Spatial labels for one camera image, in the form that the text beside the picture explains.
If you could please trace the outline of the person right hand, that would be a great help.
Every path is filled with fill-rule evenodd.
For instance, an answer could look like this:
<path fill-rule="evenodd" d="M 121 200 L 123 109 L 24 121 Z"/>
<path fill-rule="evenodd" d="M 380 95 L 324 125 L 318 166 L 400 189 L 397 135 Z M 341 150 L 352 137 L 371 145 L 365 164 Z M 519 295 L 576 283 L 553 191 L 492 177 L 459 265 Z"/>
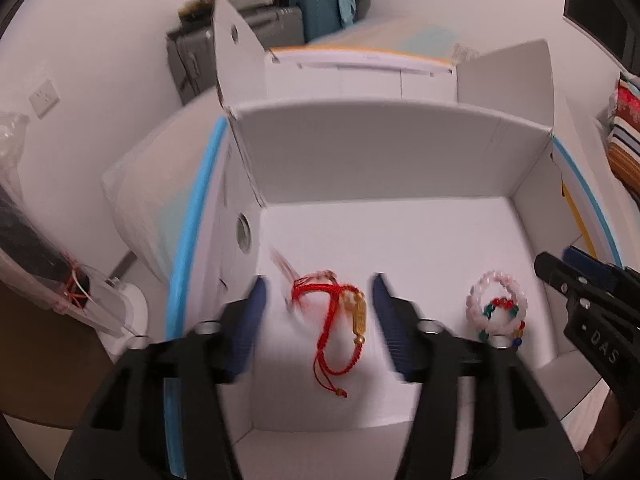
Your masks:
<path fill-rule="evenodd" d="M 606 396 L 585 447 L 578 453 L 582 470 L 586 474 L 595 474 L 610 456 L 617 439 L 623 430 L 620 407 L 615 394 L 610 391 Z"/>

